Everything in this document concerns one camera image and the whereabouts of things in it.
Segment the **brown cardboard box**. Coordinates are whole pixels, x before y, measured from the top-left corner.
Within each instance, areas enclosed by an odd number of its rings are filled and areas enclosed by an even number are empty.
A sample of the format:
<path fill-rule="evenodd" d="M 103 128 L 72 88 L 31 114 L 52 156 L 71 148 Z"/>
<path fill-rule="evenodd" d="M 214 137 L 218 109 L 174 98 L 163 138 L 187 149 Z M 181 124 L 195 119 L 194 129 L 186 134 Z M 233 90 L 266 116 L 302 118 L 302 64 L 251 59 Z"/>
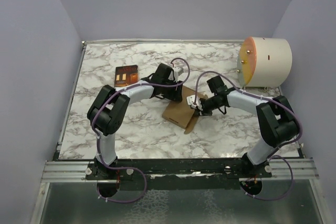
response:
<path fill-rule="evenodd" d="M 184 134 L 190 134 L 193 131 L 199 118 L 195 114 L 195 110 L 187 104 L 186 100 L 187 97 L 194 94 L 194 90 L 184 86 L 182 88 L 182 102 L 171 101 L 162 113 L 163 119 L 182 128 Z"/>

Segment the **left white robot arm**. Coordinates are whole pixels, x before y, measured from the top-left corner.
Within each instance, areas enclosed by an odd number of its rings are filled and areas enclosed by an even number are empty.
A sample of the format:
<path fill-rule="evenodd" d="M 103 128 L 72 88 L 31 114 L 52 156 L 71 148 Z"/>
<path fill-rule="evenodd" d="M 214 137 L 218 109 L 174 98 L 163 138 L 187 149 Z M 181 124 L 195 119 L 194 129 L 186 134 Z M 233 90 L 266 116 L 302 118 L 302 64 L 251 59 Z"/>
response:
<path fill-rule="evenodd" d="M 97 153 L 94 165 L 86 169 L 87 178 L 99 174 L 104 179 L 110 179 L 115 175 L 115 137 L 128 106 L 150 98 L 181 102 L 184 82 L 179 77 L 183 72 L 182 67 L 161 63 L 154 73 L 134 84 L 119 88 L 105 85 L 101 88 L 87 113 L 97 136 Z"/>

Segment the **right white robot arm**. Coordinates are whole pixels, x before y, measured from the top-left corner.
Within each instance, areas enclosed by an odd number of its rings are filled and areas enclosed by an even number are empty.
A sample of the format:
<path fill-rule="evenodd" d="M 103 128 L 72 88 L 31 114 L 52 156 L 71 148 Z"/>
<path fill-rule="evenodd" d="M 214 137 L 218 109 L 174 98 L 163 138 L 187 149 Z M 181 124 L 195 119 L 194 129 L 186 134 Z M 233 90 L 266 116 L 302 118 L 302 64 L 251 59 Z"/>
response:
<path fill-rule="evenodd" d="M 187 98 L 187 104 L 200 116 L 211 116 L 214 110 L 236 108 L 257 117 L 260 140 L 241 158 L 241 171 L 246 177 L 254 177 L 277 150 L 302 135 L 302 126 L 286 97 L 263 97 L 248 93 L 236 86 L 224 84 L 217 75 L 207 81 L 213 94 L 200 98 L 197 94 Z"/>

